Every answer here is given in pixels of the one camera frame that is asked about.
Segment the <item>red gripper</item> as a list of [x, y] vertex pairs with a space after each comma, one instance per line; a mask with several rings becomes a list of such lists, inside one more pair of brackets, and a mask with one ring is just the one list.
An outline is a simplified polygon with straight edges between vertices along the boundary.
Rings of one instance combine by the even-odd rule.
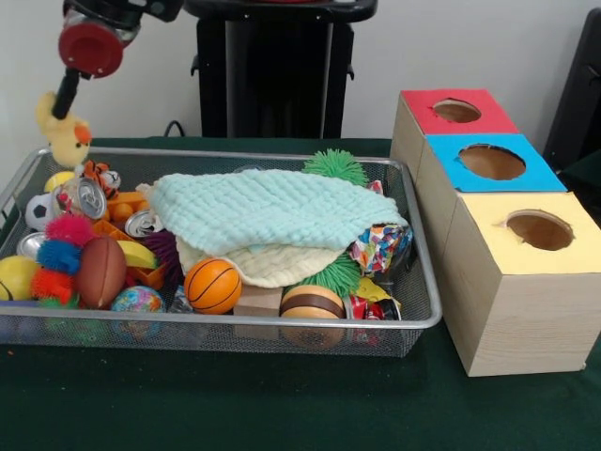
[[55, 95], [52, 116], [62, 120], [76, 97], [80, 72], [97, 78], [115, 73], [123, 59], [123, 43], [112, 29], [83, 22], [62, 30], [58, 52], [68, 68]]

